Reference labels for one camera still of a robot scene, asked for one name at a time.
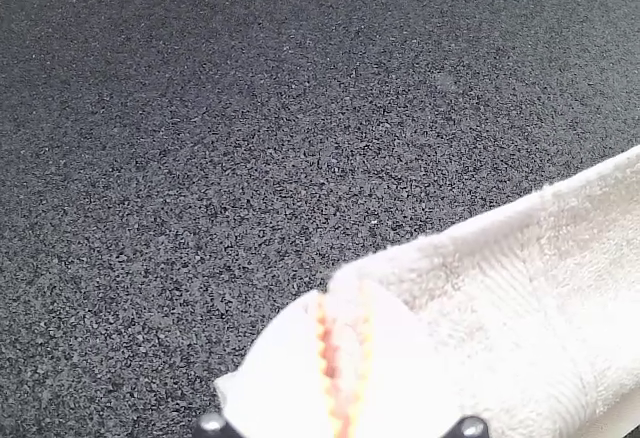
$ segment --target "folded towel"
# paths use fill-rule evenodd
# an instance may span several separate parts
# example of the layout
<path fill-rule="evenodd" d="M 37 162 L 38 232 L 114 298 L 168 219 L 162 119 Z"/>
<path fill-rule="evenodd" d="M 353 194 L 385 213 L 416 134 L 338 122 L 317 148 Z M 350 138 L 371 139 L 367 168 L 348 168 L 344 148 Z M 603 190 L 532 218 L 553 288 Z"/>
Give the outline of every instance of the folded towel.
<path fill-rule="evenodd" d="M 327 405 L 317 368 L 319 303 L 341 352 L 340 396 L 360 402 L 357 415 L 327 412 L 340 399 Z M 482 416 L 495 438 L 621 438 L 640 424 L 639 327 L 636 147 L 344 265 L 216 387 L 246 438 L 335 436 L 345 431 L 336 415 L 348 436 L 436 438 L 463 414 Z"/>

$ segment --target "terry cloth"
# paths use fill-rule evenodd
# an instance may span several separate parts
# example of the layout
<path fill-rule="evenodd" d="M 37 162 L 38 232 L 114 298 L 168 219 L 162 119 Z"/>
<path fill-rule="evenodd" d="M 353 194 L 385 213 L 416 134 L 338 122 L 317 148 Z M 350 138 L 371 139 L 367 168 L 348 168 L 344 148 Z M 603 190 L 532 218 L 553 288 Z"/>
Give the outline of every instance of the terry cloth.
<path fill-rule="evenodd" d="M 376 326 L 397 335 L 380 334 L 390 346 L 374 349 L 374 358 L 387 360 L 375 409 L 391 411 L 365 413 L 371 430 L 384 429 L 385 417 L 404 417 L 407 431 L 437 438 L 461 414 L 482 416 L 495 438 L 622 438 L 640 424 L 640 147 L 442 233 L 348 263 L 328 295 L 351 303 L 362 283 L 382 290 L 374 291 L 382 313 L 372 336 Z M 238 371 L 219 378 L 225 414 L 264 424 L 269 413 L 298 410 L 305 400 L 305 409 L 321 406 L 319 392 L 306 390 L 313 380 L 305 373 L 316 371 L 313 340 L 305 338 L 313 334 L 305 320 L 314 296 L 285 308 Z M 396 319 L 402 311 L 392 300 L 411 322 Z M 353 309 L 344 309 L 335 313 L 348 325 Z M 420 345 L 403 348 L 409 335 Z M 297 396 L 287 396 L 292 381 Z M 259 401 L 269 396 L 273 405 Z M 416 404 L 422 411 L 414 421 Z M 297 426 L 321 429 L 320 414 L 308 413 L 299 413 Z M 245 430 L 246 438 L 275 436 L 269 426 Z"/>

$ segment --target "speckled surface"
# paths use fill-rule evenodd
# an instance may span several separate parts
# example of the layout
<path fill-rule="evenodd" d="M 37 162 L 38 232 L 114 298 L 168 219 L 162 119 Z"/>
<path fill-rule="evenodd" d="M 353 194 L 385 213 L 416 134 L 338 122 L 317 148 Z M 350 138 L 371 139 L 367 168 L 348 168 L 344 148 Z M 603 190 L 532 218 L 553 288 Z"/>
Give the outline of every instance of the speckled surface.
<path fill-rule="evenodd" d="M 639 6 L 0 0 L 0 436 L 187 436 L 339 263 L 637 144 Z"/>

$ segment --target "white towel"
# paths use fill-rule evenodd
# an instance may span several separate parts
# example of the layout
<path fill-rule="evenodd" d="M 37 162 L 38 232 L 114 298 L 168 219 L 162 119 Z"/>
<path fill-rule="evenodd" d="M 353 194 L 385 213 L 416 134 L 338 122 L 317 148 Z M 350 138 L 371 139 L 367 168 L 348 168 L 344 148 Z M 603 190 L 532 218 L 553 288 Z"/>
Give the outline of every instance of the white towel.
<path fill-rule="evenodd" d="M 343 266 L 328 296 L 344 330 L 361 282 L 377 341 L 354 436 L 437 438 L 462 414 L 494 438 L 622 438 L 640 425 L 640 147 Z M 332 436 L 316 300 L 285 308 L 217 380 L 245 438 Z M 352 338 L 341 335 L 355 356 Z"/>

